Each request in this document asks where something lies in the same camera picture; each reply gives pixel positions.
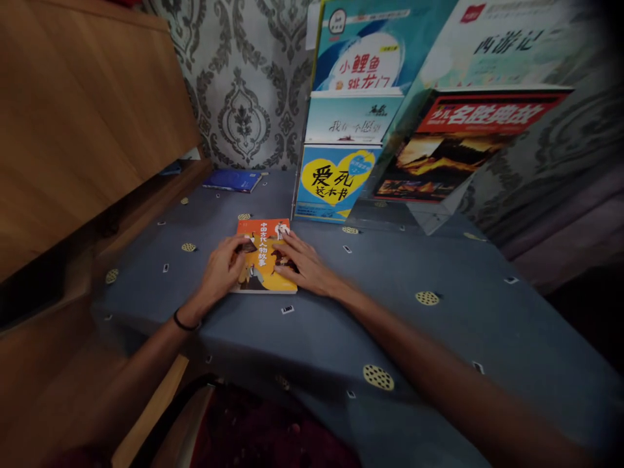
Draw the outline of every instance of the black wristband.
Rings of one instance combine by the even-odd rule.
[[[178,325],[182,330],[184,330],[185,332],[194,332],[195,330],[197,330],[200,326],[202,326],[202,322],[200,321],[197,325],[195,325],[194,327],[189,327],[184,325],[182,322],[180,322],[180,319],[177,317],[177,311],[179,311],[180,308],[177,308],[174,312],[174,322],[176,325]]]

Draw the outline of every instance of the gray patterned wall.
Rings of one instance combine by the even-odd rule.
[[[296,166],[313,56],[311,0],[144,0],[168,20],[206,154],[219,167]],[[518,212],[610,156],[624,137],[616,52],[586,23],[578,54],[548,83],[576,91],[475,176],[460,210],[489,235],[523,228]]]
[[[313,56],[311,0],[144,0],[169,22],[206,154],[218,167],[296,166]]]

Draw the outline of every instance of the hand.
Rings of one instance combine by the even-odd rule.
[[[248,241],[242,234],[226,237],[210,254],[199,289],[178,312],[184,324],[192,326],[198,323],[232,289],[245,265],[245,253],[235,253],[235,250]]]
[[[338,275],[323,265],[314,247],[299,239],[294,231],[284,234],[283,238],[287,245],[274,244],[273,247],[288,255],[299,268],[299,273],[287,266],[276,266],[277,273],[319,296],[335,298],[341,290],[348,287]]]

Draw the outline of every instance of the book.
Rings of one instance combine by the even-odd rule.
[[[262,175],[257,172],[219,169],[214,171],[201,185],[208,189],[216,188],[232,192],[251,193],[260,179],[262,179]]]
[[[304,145],[294,217],[345,222],[381,152],[371,145]]]
[[[314,91],[305,143],[381,144],[402,101],[397,88],[378,96],[360,91]]]
[[[386,168],[374,197],[441,202],[572,90],[547,84],[431,90],[420,124]]]
[[[287,219],[241,220],[238,234],[244,234],[247,243],[239,247],[245,252],[245,267],[240,273],[233,293],[294,294],[297,285],[275,271],[276,265],[292,268],[297,266],[286,255],[275,249],[277,244],[285,244],[283,236],[290,232]]]
[[[396,87],[405,94],[455,0],[327,0],[321,6],[312,91]]]
[[[590,34],[600,29],[595,9],[583,0],[458,1],[385,142],[413,130],[429,88],[561,83],[595,54],[597,38]]]

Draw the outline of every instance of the yellow heart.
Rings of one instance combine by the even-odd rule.
[[[360,156],[370,168],[375,165],[374,154],[360,149],[342,159],[338,167],[328,159],[315,159],[304,166],[301,182],[305,189],[328,205],[336,206],[338,202],[349,197],[369,178],[370,170],[364,174],[349,175],[351,161]]]

